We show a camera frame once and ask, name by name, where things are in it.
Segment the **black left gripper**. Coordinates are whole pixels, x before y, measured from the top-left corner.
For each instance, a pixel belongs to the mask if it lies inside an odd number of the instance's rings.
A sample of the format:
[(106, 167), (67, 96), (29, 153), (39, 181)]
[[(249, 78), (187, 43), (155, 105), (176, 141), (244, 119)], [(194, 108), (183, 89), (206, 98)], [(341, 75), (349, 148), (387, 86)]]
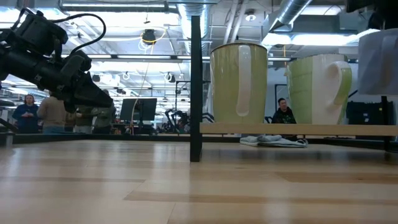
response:
[(0, 50), (1, 77), (14, 75), (40, 89), (63, 93), (69, 113), (79, 106), (108, 108), (113, 104), (113, 99), (92, 81), (90, 68), (91, 59), (81, 50), (60, 61), (28, 51)]

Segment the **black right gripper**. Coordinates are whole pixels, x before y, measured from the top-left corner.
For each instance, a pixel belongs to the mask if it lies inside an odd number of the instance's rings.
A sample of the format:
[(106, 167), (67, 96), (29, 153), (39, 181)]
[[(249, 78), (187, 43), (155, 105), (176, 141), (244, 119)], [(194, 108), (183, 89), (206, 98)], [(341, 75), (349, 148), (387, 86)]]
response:
[(386, 30), (398, 28), (398, 14), (381, 13), (398, 8), (398, 0), (346, 0), (346, 12), (372, 6), (376, 11), (368, 21), (369, 29)]

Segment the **blue-grey mug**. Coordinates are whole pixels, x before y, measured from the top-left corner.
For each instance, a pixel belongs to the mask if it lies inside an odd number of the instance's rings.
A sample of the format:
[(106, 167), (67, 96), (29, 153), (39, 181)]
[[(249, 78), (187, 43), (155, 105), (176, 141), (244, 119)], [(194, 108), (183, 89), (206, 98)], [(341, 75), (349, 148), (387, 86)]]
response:
[(358, 92), (398, 96), (398, 28), (359, 39)]

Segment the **ribbed green white mug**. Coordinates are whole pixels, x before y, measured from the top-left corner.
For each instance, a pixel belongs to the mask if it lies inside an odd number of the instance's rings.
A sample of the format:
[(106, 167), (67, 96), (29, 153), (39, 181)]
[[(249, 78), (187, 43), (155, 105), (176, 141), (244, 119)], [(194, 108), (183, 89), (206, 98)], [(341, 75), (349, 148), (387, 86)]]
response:
[(352, 85), (352, 69), (342, 54), (320, 54), (287, 64), (287, 88), (298, 124), (340, 124)]

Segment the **tall pale yellow-green mug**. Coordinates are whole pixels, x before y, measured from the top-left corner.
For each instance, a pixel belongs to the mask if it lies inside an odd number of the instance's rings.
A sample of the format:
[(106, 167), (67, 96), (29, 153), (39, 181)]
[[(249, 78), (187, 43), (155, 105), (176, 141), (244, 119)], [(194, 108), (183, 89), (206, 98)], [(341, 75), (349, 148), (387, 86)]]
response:
[(217, 123), (263, 123), (267, 93), (267, 49), (230, 43), (210, 54), (213, 116)]

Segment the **wooden shelf board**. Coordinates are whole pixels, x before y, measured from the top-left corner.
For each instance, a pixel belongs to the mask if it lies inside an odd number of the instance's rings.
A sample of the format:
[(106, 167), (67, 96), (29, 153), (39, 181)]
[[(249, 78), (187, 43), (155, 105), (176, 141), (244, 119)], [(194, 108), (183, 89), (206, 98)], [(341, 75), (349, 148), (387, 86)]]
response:
[(320, 136), (398, 136), (394, 125), (201, 123), (206, 134), (296, 134)]

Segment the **black cabinet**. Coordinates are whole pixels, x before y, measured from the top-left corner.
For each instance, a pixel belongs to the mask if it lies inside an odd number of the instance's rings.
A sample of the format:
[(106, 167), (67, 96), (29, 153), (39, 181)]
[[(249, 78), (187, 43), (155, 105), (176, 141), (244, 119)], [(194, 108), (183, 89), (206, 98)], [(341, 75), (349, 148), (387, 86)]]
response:
[(350, 101), (346, 107), (348, 124), (384, 125), (382, 103)]

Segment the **folded grey cloth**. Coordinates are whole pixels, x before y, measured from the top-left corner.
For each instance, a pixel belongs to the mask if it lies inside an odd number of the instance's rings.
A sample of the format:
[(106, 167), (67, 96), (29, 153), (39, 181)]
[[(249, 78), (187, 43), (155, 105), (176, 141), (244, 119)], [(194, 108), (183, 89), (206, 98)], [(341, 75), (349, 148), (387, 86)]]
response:
[(240, 144), (253, 147), (299, 147), (305, 148), (308, 146), (306, 139), (291, 141), (283, 138), (281, 135), (260, 135), (247, 136), (239, 140)]

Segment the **black table frame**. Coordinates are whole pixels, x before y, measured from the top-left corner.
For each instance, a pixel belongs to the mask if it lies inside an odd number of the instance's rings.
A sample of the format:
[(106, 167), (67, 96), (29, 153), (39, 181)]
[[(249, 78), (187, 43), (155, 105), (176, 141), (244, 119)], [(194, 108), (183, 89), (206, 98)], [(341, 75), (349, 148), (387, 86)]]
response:
[[(14, 134), (0, 133), (0, 146), (5, 146), (12, 139), (13, 144), (43, 143), (77, 140), (107, 140), (107, 141), (158, 141), (158, 142), (190, 142), (190, 136), (130, 136), (111, 134)], [(310, 144), (326, 144), (346, 147), (361, 147), (366, 149), (384, 149), (383, 141), (364, 139), (321, 138), (309, 139)]]

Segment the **silver ceiling air duct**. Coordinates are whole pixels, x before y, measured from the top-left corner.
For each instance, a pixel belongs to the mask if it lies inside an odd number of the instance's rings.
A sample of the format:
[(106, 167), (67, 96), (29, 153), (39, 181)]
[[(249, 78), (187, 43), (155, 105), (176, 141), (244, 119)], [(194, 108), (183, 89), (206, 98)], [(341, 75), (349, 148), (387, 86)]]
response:
[(285, 46), (292, 43), (292, 38), (284, 34), (276, 34), (278, 28), (293, 29), (294, 21), (301, 15), (312, 0), (282, 0), (278, 10), (266, 14), (261, 29), (260, 44), (268, 51), (274, 46)]
[(205, 42), (205, 39), (209, 38), (210, 6), (205, 4), (178, 4), (177, 7), (180, 13), (183, 38), (188, 39), (187, 42), (184, 42), (187, 55), (191, 54), (192, 16), (200, 17), (201, 50), (203, 55), (207, 55), (211, 45), (209, 42)]

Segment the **black upright post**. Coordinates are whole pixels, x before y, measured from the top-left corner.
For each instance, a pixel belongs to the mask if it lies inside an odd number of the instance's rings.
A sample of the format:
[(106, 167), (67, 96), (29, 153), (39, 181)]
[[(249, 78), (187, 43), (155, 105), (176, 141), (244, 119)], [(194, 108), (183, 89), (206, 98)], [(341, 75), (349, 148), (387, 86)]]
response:
[[(381, 96), (381, 104), (382, 104), (382, 117), (383, 117), (383, 125), (387, 126), (389, 124), (389, 103), (387, 100), (387, 96)], [(390, 146), (390, 137), (383, 137), (383, 148), (387, 152)]]

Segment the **black shelf end frame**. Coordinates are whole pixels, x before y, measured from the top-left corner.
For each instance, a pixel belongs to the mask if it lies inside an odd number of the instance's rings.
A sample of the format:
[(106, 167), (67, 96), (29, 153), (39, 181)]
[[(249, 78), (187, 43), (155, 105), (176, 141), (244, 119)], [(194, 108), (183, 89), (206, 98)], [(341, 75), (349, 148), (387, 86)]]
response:
[(203, 62), (201, 52), (200, 16), (192, 16), (191, 22), (190, 162), (199, 162), (202, 150), (200, 123), (203, 106)]

